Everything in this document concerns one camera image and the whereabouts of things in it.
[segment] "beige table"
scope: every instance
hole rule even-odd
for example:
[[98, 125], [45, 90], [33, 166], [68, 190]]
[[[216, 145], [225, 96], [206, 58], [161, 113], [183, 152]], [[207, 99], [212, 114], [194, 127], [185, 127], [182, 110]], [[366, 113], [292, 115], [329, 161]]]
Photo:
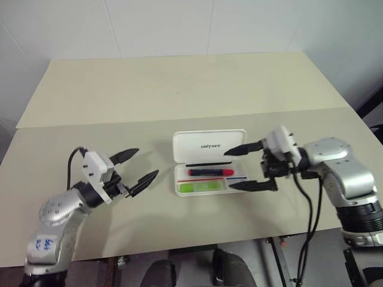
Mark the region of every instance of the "beige table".
[[[325, 136], [348, 141], [382, 190], [382, 146], [302, 53], [52, 62], [0, 166], [0, 266], [23, 264], [39, 207], [65, 189], [78, 145], [106, 154], [139, 147], [118, 168], [128, 185], [160, 173], [139, 196], [89, 216], [75, 259], [303, 232], [308, 208], [291, 179], [278, 179], [274, 193], [174, 193], [174, 132], [245, 129], [255, 141], [279, 124], [300, 145]], [[253, 179], [263, 179], [260, 156], [244, 158]], [[83, 178], [80, 163], [73, 162], [72, 182]], [[303, 185], [316, 202], [317, 183]], [[338, 226], [325, 197], [319, 229]]]

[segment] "red marker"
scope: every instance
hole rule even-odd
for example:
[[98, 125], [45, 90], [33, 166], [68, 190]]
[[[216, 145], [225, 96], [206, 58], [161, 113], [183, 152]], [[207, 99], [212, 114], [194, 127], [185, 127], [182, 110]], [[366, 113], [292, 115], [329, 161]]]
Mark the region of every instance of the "red marker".
[[190, 176], [230, 176], [234, 174], [232, 169], [189, 169], [187, 173]]

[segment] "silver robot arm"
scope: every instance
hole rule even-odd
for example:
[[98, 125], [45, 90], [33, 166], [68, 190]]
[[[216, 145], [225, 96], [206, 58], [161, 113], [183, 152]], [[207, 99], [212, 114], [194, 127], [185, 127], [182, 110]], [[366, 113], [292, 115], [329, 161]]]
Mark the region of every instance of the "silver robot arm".
[[244, 155], [263, 150], [261, 162], [266, 182], [245, 181], [230, 187], [245, 191], [278, 190], [275, 178], [293, 170], [302, 178], [320, 177], [342, 224], [342, 234], [351, 246], [383, 246], [383, 211], [371, 172], [356, 160], [350, 145], [325, 138], [299, 148], [293, 134], [277, 127], [264, 139], [237, 146], [225, 155]]
[[41, 208], [39, 224], [26, 255], [26, 274], [42, 275], [68, 269], [77, 229], [92, 212], [76, 188], [52, 197]]
[[83, 173], [89, 182], [76, 183], [68, 191], [53, 196], [40, 209], [38, 229], [27, 246], [22, 287], [65, 286], [81, 223], [94, 208], [104, 202], [110, 204], [119, 194], [136, 196], [158, 174], [158, 170], [148, 173], [129, 188], [121, 183], [114, 166], [130, 159], [138, 149], [127, 149], [111, 158], [84, 148], [79, 150], [84, 157]]
[[309, 170], [323, 179], [327, 196], [337, 210], [342, 234], [351, 246], [383, 246], [383, 213], [375, 181], [350, 145], [325, 138], [303, 146]]

